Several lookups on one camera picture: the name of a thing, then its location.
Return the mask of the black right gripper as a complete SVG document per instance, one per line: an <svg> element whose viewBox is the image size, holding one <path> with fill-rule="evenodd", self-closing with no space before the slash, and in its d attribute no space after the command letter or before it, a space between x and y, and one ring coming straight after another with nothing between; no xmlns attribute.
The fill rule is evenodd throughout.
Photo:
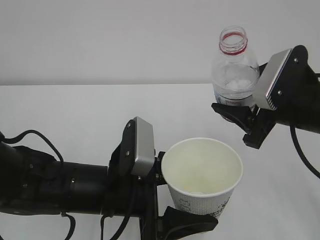
<svg viewBox="0 0 320 240"><path fill-rule="evenodd" d="M260 75L267 64L266 62L258 67ZM216 113L240 127L245 132L243 137L245 145L254 149L261 147L276 124L273 110L256 106L257 111L251 111L248 106L231 106L220 103L212 103L211 107Z"/></svg>

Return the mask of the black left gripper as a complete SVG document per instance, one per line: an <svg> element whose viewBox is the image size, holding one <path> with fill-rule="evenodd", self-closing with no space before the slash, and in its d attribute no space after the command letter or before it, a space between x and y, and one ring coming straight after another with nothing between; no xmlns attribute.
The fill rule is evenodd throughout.
<svg viewBox="0 0 320 240"><path fill-rule="evenodd" d="M123 216L123 220L111 237L118 240L131 217L139 218L141 240L180 240L194 234L210 232L219 223L212 215L198 215L168 206L159 216L158 186L166 182L161 173L165 151L160 151L146 177L120 176L120 145L111 155L107 170L107 182L102 201L100 239L104 238L105 219Z"/></svg>

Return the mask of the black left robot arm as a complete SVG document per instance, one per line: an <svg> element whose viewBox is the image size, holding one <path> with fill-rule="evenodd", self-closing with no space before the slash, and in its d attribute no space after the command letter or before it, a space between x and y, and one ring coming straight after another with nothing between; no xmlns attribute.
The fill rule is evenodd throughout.
<svg viewBox="0 0 320 240"><path fill-rule="evenodd" d="M124 132L107 166L65 162L60 152L54 155L18 145L25 137L0 138L0 210L2 213L33 216L61 215L70 221L66 236L75 231L75 213L97 214L100 223L122 216L113 235L117 240L131 217L139 218L143 240L178 240L212 231L218 220L209 214L198 215L167 207L158 212L158 160L152 158L147 176L132 174L135 133Z"/></svg>

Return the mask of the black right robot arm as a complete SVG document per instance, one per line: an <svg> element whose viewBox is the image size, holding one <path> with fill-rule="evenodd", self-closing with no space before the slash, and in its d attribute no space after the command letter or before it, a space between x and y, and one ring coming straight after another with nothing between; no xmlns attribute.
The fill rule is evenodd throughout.
<svg viewBox="0 0 320 240"><path fill-rule="evenodd" d="M213 103L212 109L240 127L246 146L259 149L276 124L320 132L320 81L308 64L304 45L283 50L259 66L253 90L254 110L248 106Z"/></svg>

